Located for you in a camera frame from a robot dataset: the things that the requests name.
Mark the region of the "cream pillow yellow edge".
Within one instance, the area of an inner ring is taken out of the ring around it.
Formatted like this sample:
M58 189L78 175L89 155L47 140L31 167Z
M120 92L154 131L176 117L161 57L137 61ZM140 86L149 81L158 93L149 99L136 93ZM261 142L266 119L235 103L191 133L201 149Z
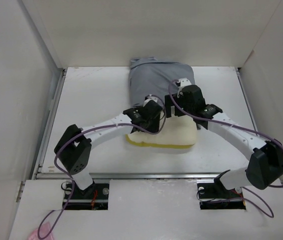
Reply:
M136 131L125 136L126 141L137 147L167 148L167 149L189 149L197 142L197 125L187 115L172 116L166 121L162 130L155 135Z

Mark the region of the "grey pillowcase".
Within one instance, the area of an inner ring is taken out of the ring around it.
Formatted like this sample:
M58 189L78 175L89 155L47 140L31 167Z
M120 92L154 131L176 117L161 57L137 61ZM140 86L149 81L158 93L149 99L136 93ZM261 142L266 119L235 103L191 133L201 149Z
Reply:
M195 83L193 68L187 64L155 57L132 58L128 74L129 103L141 106L148 95L163 100L169 94L171 81L183 78Z

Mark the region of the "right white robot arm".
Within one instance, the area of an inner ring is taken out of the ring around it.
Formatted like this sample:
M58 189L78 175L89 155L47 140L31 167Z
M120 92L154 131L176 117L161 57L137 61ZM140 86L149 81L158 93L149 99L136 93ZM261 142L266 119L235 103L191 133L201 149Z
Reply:
M167 117L191 117L197 125L223 138L248 160L246 167L225 170L214 178L213 191L217 196L225 197L231 190L247 186L264 190L283 175L282 145L255 130L236 125L221 108L206 103L197 85L180 85L177 93L167 94L165 109Z

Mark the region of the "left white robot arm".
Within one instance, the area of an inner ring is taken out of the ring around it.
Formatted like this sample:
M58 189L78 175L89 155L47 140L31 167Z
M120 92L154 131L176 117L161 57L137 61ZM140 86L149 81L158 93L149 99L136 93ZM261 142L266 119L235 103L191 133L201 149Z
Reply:
M76 124L68 126L56 144L54 153L74 181L77 194L86 199L93 194L95 188L88 170L91 150L114 138L135 132L157 134L161 130L163 111L157 100L150 98L145 100L144 105L126 109L103 123L85 129Z

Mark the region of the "pink plastic bag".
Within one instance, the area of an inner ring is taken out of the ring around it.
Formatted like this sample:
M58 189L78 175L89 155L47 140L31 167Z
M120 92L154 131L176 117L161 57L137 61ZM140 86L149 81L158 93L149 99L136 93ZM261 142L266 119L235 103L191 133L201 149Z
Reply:
M39 237L45 237L45 240L54 240L53 233L50 234L51 224L49 222L44 223L41 227L35 229L27 238L27 240L39 240Z

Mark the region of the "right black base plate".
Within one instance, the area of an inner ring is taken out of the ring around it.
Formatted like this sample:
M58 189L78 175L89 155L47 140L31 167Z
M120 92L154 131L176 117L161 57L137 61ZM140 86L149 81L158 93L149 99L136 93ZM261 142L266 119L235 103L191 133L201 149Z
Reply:
M241 189L237 192L219 188L213 182L200 182L196 197L201 210L246 210Z

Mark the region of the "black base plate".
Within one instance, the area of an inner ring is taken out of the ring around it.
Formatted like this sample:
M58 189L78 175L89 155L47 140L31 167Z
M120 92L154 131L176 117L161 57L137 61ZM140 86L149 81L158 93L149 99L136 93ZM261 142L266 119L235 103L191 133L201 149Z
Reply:
M237 192L219 188L213 182L200 182L196 197L201 210L246 210L241 189Z
M104 211L108 210L109 206L109 193L110 184L107 182L94 183L88 190L81 191L77 185L75 185L73 194L66 204L68 197L72 190L71 182L63 182L61 189L64 191L62 208L65 210L74 211Z

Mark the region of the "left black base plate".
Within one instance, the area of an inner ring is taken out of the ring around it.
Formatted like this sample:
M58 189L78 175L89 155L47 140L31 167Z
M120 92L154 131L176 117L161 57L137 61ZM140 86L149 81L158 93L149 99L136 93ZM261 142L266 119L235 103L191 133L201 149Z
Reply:
M73 194L66 204L68 197L72 190L71 182L63 182L61 189L64 191L62 208L65 210L74 211L104 211L108 210L109 206L109 193L110 184L107 182L94 183L88 190L81 191L77 185L75 185Z

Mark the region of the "aluminium rail frame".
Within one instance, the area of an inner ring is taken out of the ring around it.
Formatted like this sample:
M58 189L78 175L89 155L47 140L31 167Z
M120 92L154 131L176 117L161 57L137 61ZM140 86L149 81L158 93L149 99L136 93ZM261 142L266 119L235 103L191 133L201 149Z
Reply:
M230 66L195 66L196 84L207 103L220 107L235 123L255 129L256 123L241 85L239 71ZM112 119L129 107L128 67L70 67L59 80L40 142L32 180L64 179L54 165L54 148L69 125L91 127ZM248 164L220 136L201 129L189 149L138 147L124 136L91 151L88 171L94 179L212 178Z

